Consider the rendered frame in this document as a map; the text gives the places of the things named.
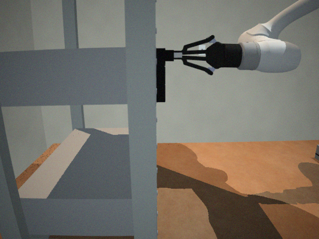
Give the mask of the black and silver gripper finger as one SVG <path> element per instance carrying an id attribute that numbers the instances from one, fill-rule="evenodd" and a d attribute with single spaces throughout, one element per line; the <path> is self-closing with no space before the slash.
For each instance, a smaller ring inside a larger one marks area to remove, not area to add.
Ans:
<path id="1" fill-rule="evenodd" d="M 187 62 L 187 60 L 200 60 L 200 61 L 218 61 L 218 58 L 214 57 L 199 57 L 199 56 L 183 56 L 183 55 L 174 55 L 174 59 L 181 59 L 183 61 L 183 64 L 192 68 L 196 68 L 202 71 L 205 71 L 209 75 L 213 75 L 213 72 L 215 71 L 215 68 L 205 68 L 190 62 Z"/>
<path id="2" fill-rule="evenodd" d="M 188 55 L 188 54 L 211 54 L 211 53 L 218 53 L 218 49 L 211 49 L 211 50 L 188 50 L 188 48 L 191 48 L 191 47 L 195 47 L 195 46 L 198 46 L 198 45 L 201 45 L 201 44 L 204 44 L 204 43 L 215 43 L 217 42 L 214 38 L 214 35 L 211 35 L 209 37 L 207 37 L 206 39 L 204 40 L 200 40 L 200 41 L 197 41 L 197 42 L 194 42 L 194 43 L 190 43 L 190 44 L 187 44 L 187 45 L 184 45 L 183 49 L 181 51 L 174 51 L 174 55 Z"/>

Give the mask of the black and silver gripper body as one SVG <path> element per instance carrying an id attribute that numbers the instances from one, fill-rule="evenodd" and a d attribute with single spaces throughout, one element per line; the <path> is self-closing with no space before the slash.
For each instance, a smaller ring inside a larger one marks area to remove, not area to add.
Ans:
<path id="1" fill-rule="evenodd" d="M 215 69 L 221 67 L 238 68 L 242 61 L 242 48 L 240 44 L 226 44 L 215 42 L 206 50 L 218 49 L 218 53 L 206 54 L 206 57 L 218 58 L 218 61 L 206 61 Z"/>

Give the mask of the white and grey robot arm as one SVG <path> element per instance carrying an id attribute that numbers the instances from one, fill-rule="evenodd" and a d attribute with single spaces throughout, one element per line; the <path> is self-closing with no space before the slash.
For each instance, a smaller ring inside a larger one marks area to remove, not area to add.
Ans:
<path id="1" fill-rule="evenodd" d="M 318 8 L 319 0 L 299 0 L 267 23 L 259 23 L 242 33 L 238 39 L 242 48 L 242 61 L 237 69 L 265 73 L 283 73 L 296 69 L 301 61 L 300 48 L 278 40 L 278 36 L 290 23 Z"/>

